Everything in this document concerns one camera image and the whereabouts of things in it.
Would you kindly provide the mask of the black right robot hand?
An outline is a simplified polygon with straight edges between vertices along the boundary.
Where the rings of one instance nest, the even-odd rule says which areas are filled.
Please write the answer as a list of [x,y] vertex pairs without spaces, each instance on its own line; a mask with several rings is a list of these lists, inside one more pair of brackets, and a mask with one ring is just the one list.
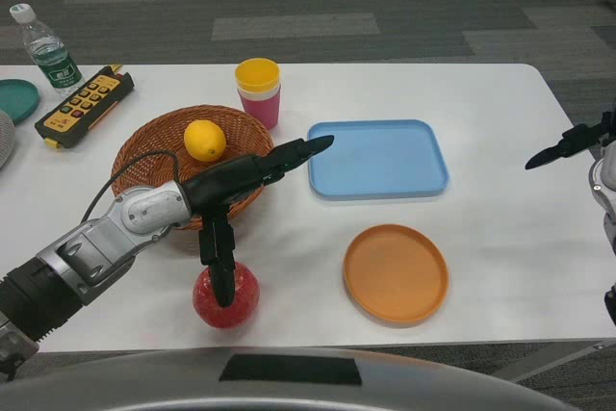
[[594,146],[607,147],[615,141],[615,111],[602,114],[601,121],[593,126],[581,123],[562,134],[561,140],[530,158],[525,170],[550,164],[561,158],[570,158]]

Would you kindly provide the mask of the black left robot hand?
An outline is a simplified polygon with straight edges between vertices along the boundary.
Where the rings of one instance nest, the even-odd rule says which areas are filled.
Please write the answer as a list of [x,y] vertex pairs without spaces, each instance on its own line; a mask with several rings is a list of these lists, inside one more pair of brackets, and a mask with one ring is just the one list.
[[181,184],[191,211],[201,217],[198,232],[201,264],[208,268],[215,300],[222,308],[232,305],[235,293],[234,230],[228,221],[230,207],[323,152],[332,135],[309,141],[297,139],[278,145],[266,156],[244,155],[218,164]]

